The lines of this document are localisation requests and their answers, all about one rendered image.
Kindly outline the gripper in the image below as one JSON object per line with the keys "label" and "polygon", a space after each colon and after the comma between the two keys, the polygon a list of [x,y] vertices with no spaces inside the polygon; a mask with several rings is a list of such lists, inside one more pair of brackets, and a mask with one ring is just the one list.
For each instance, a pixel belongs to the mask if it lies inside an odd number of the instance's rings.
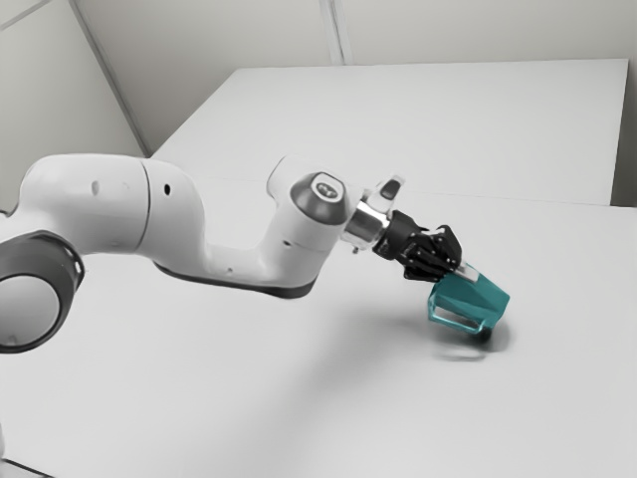
{"label": "gripper", "polygon": [[430,231],[399,210],[391,213],[372,251],[382,259],[398,261],[407,280],[439,283],[449,275],[471,283],[479,279],[479,272],[463,260],[462,246],[449,226]]}

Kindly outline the teal faceted mug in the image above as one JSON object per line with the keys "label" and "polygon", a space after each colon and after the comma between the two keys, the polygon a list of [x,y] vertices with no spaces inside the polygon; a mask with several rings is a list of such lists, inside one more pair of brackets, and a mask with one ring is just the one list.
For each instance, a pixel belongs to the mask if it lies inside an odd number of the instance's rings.
{"label": "teal faceted mug", "polygon": [[511,296],[483,274],[476,282],[448,274],[427,300],[428,319],[487,341],[504,315]]}

